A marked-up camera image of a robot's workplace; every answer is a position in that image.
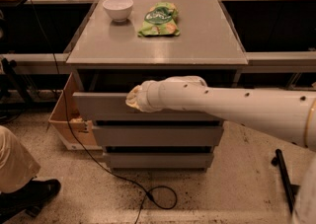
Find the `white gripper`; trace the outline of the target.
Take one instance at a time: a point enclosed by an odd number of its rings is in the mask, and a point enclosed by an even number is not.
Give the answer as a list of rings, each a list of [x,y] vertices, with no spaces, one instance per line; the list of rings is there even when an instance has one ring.
[[[150,103],[150,96],[158,98],[158,82],[145,81],[141,85],[135,86],[126,96],[125,103],[141,112],[159,112],[159,105]]]

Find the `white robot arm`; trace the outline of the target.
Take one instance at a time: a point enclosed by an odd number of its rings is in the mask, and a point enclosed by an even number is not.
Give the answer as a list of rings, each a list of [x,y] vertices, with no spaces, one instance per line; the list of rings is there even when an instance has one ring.
[[[135,86],[125,103],[142,112],[205,112],[316,151],[313,91],[211,88],[199,76],[176,76]]]

